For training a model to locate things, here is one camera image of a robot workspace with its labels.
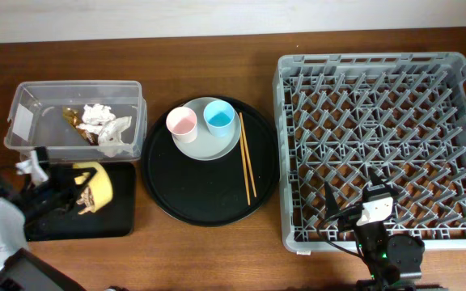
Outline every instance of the brown wrapper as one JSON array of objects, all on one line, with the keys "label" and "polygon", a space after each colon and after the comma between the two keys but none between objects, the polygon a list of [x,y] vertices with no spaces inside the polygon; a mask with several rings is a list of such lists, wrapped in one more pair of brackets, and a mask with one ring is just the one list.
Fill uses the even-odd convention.
[{"label": "brown wrapper", "polygon": [[98,136],[94,133],[90,133],[84,129],[78,129],[77,126],[82,123],[82,120],[78,117],[78,110],[73,108],[62,108],[62,117],[73,126],[74,129],[80,133],[80,136],[85,139],[90,145],[98,145]]}]

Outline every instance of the blue cup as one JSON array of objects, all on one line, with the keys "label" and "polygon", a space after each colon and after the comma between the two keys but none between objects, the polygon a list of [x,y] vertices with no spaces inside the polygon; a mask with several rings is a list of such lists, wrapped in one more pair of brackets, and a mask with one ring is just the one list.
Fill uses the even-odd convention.
[{"label": "blue cup", "polygon": [[211,134],[224,137],[233,129],[235,109],[226,101],[216,100],[204,108],[204,120]]}]

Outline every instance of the cup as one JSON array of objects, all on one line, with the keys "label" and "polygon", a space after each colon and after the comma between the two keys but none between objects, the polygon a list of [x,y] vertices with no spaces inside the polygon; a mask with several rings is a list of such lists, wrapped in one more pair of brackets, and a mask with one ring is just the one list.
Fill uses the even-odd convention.
[{"label": "cup", "polygon": [[224,137],[233,129],[235,109],[226,101],[216,100],[204,108],[204,120],[211,134]]},{"label": "cup", "polygon": [[197,115],[190,108],[174,108],[168,113],[167,128],[180,142],[192,142],[197,138]]}]

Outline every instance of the black tray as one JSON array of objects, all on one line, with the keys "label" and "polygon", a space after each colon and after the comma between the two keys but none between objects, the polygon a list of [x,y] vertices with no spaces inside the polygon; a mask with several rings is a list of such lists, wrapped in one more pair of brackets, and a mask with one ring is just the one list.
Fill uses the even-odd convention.
[{"label": "black tray", "polygon": [[53,211],[25,227],[28,241],[72,238],[109,238],[133,231],[136,171],[130,162],[103,163],[112,184],[112,200],[95,213],[78,215],[75,205],[65,214]]},{"label": "black tray", "polygon": [[165,113],[147,134],[142,176],[147,191],[169,215],[197,226],[223,226],[257,210],[273,194],[279,179],[276,132],[258,113],[238,100],[229,102],[244,116],[257,198],[248,206],[240,143],[224,157],[197,161],[181,153],[168,131]]}]

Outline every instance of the round black tray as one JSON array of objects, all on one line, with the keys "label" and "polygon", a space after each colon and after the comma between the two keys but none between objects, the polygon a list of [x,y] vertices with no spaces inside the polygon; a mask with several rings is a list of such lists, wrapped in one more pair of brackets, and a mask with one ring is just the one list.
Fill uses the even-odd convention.
[{"label": "round black tray", "polygon": [[279,179],[276,132],[258,113],[238,100],[229,102],[244,116],[257,198],[248,206],[240,143],[214,161],[197,161],[181,153],[168,131],[165,113],[146,136],[142,176],[146,189],[169,215],[196,226],[223,226],[257,210],[274,192]]}]

